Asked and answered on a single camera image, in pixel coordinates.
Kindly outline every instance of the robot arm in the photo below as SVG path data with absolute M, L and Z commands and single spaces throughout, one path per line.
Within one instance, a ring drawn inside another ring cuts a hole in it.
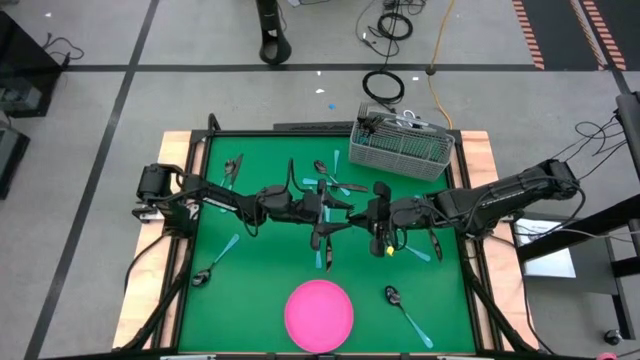
M 385 248 L 403 247 L 397 230 L 405 234 L 406 241 L 407 230 L 428 229 L 441 259 L 439 243 L 431 229 L 453 226 L 463 233 L 481 236 L 495 228 L 504 216 L 539 200 L 570 199 L 578 188 L 579 182 L 569 166 L 557 160 L 544 161 L 520 174 L 474 189 L 445 190 L 393 202 L 391 189 L 378 182 L 374 185 L 378 197 L 369 201 L 365 212 L 350 216 L 349 223 L 373 235 L 370 251 L 375 256 L 384 256 Z
M 171 191 L 171 181 L 176 180 L 180 191 Z M 294 200 L 289 184 L 302 193 Z M 269 218 L 275 222 L 309 224 L 313 226 L 311 248 L 320 248 L 320 239 L 350 227 L 348 223 L 325 223 L 324 208 L 353 210 L 353 206 L 335 199 L 327 191 L 326 181 L 318 182 L 317 191 L 303 190 L 294 179 L 293 161 L 289 161 L 285 185 L 265 187 L 254 195 L 241 195 L 206 181 L 199 175 L 188 174 L 174 165 L 152 164 L 142 171 L 136 195 L 141 203 L 158 209 L 165 219 L 165 229 L 181 237 L 193 235 L 195 221 L 188 209 L 189 202 L 206 202 L 227 209 L 241 220 L 247 229 L 258 228 Z

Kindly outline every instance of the black stand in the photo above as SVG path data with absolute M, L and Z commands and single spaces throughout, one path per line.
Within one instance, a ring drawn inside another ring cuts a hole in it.
M 640 179 L 640 95 L 638 93 L 623 94 L 616 97 L 618 112 L 616 118 L 624 130 L 629 152 Z M 605 210 L 566 226 L 566 229 L 584 231 L 602 235 L 615 229 L 628 226 L 631 232 L 640 231 L 640 194 L 621 201 Z M 555 232 L 517 249 L 521 263 L 554 253 L 569 246 L 578 245 L 590 237 L 579 233 Z M 622 290 L 621 279 L 626 276 L 640 274 L 640 234 L 632 234 L 635 256 L 624 260 L 615 260 L 607 239 L 609 269 L 601 270 L 610 273 L 615 289 L 611 291 L 613 304 L 618 318 L 619 332 L 623 339 L 635 340 L 636 335 L 631 324 L 631 317 Z
M 291 56 L 291 45 L 284 37 L 277 0 L 256 0 L 256 5 L 262 28 L 260 59 L 269 65 L 278 65 L 287 61 Z

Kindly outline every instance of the spoon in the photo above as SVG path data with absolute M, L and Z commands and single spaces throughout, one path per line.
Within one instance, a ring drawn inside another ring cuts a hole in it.
M 336 179 L 333 178 L 333 176 L 329 175 L 329 173 L 327 172 L 327 166 L 320 160 L 316 160 L 313 162 L 313 167 L 316 168 L 316 171 L 319 172 L 322 175 L 327 176 L 329 179 L 331 179 L 331 181 L 333 181 L 334 184 L 338 184 L 338 181 Z M 351 192 L 347 189 L 344 188 L 340 188 L 340 190 L 342 191 L 342 193 L 344 193 L 346 196 L 351 195 Z
M 227 178 L 229 177 L 229 175 L 231 175 L 231 173 L 233 172 L 233 169 L 236 168 L 236 162 L 233 159 L 229 159 L 227 160 L 227 162 L 224 163 L 224 177 L 222 178 L 222 182 L 220 183 L 220 186 L 224 186 L 224 182 L 227 181 Z
M 420 327 L 418 327 L 418 324 L 416 324 L 415 321 L 411 319 L 411 316 L 409 316 L 409 314 L 407 314 L 407 312 L 404 310 L 404 308 L 402 307 L 402 304 L 400 304 L 400 294 L 398 294 L 398 290 L 396 290 L 396 288 L 394 288 L 393 286 L 388 285 L 387 287 L 384 288 L 384 295 L 387 298 L 387 301 L 389 302 L 389 304 L 393 306 L 397 306 L 398 308 L 400 308 L 400 310 L 402 310 L 402 312 L 404 313 L 404 316 L 407 317 L 407 320 L 409 320 L 409 322 L 411 323 L 411 326 L 413 326 L 413 329 L 418 333 L 418 335 L 420 336 L 420 339 L 422 339 L 422 342 L 429 349 L 431 349 L 433 347 L 433 342 L 431 341 L 431 339 L 429 339 L 427 335 L 425 335 L 425 333 L 422 330 L 420 330 Z
M 193 278 L 191 279 L 191 285 L 194 287 L 201 287 L 206 284 L 209 281 L 209 278 L 211 278 L 211 270 L 213 270 L 213 267 L 220 261 L 220 259 L 222 259 L 227 251 L 231 250 L 231 248 L 238 242 L 238 240 L 240 240 L 240 235 L 234 234 L 231 240 L 229 240 L 229 242 L 227 243 L 227 246 L 225 246 L 220 255 L 218 255 L 218 257 L 213 260 L 211 265 L 204 270 L 198 271 L 198 273 L 193 276 Z

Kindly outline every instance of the green tabletop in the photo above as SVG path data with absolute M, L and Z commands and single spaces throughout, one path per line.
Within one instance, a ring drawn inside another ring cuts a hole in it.
M 445 176 L 429 183 L 349 162 L 348 138 L 338 137 L 224 137 L 214 138 L 207 180 L 220 183 L 224 163 L 244 153 L 234 190 L 253 194 L 268 185 L 284 184 L 289 158 L 295 161 L 298 183 L 320 178 L 313 167 L 322 160 L 333 172 L 334 150 L 340 150 L 338 180 L 373 187 L 383 181 L 392 198 L 445 189 Z M 290 187 L 295 198 L 300 193 Z M 370 193 L 340 191 L 333 195 L 364 210 Z M 343 222 L 344 211 L 332 211 Z M 351 298 L 354 325 L 347 341 L 335 352 L 473 352 L 474 344 L 452 229 L 436 230 L 444 259 L 438 262 L 426 231 L 414 231 L 408 244 L 432 257 L 426 263 L 407 250 L 393 257 L 369 253 L 366 230 L 351 228 L 332 236 L 333 266 L 316 269 L 309 246 L 311 227 L 267 221 L 256 238 L 250 237 L 232 213 L 205 205 L 196 239 L 193 273 L 209 266 L 234 234 L 240 241 L 215 267 L 202 288 L 190 288 L 184 309 L 179 350 L 182 352 L 302 352 L 289 338 L 284 307 L 300 284 L 326 279 Z M 432 339 L 427 349 L 402 312 L 390 306 L 384 287 L 395 286 L 411 317 Z

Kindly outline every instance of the black floor stripe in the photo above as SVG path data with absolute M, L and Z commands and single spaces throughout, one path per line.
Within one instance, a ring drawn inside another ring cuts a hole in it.
M 640 1 L 594 0 L 627 70 L 640 70 Z
M 598 70 L 571 0 L 522 0 L 545 70 Z
M 424 71 L 426 64 L 389 64 L 390 71 Z M 69 72 L 261 72 L 261 71 L 372 71 L 380 69 L 380 64 L 282 64 L 278 66 L 266 64 L 244 65 L 70 65 Z M 439 64 L 437 71 L 538 71 L 529 64 Z
M 156 9 L 158 8 L 158 2 L 159 0 L 151 0 L 149 4 L 149 9 L 147 10 L 147 14 L 144 18 L 142 29 L 140 30 L 138 40 L 133 49 L 131 60 L 129 61 L 130 65 L 138 64 L 140 61 L 144 43 L 149 34 L 149 29 L 151 28 L 151 23 L 153 22 Z M 60 294 L 62 293 L 62 288 L 64 287 L 67 274 L 69 273 L 71 261 L 73 260 L 73 255 L 76 252 L 78 241 L 80 240 L 80 234 L 82 233 L 82 228 L 84 227 L 87 219 L 89 207 L 91 206 L 93 196 L 98 186 L 98 180 L 102 174 L 102 169 L 104 167 L 105 160 L 107 159 L 107 154 L 109 153 L 109 148 L 111 147 L 116 127 L 120 121 L 120 114 L 122 113 L 122 109 L 124 108 L 124 104 L 127 100 L 127 95 L 131 88 L 131 82 L 133 81 L 134 75 L 134 71 L 127 71 L 124 79 L 122 80 L 122 85 L 120 86 L 118 96 L 116 97 L 115 104 L 113 105 L 109 122 L 107 123 L 107 127 L 102 135 L 102 141 L 100 142 L 100 147 L 98 148 L 98 153 L 96 154 L 93 167 L 91 168 L 87 185 L 85 186 L 82 198 L 80 199 L 78 211 L 73 219 L 69 236 L 67 237 L 60 261 L 58 262 L 58 266 L 56 267 L 56 271 L 53 275 L 53 280 L 49 287 L 49 292 L 47 293 L 44 305 L 40 310 L 38 321 L 36 322 L 35 329 L 31 335 L 31 340 L 27 346 L 27 351 L 24 356 L 26 360 L 37 359 L 40 354 L 40 350 L 42 349 L 47 331 L 49 330 L 49 325 L 51 324 L 51 319 L 53 318 L 53 313 L 58 304 L 58 300 L 60 299 Z

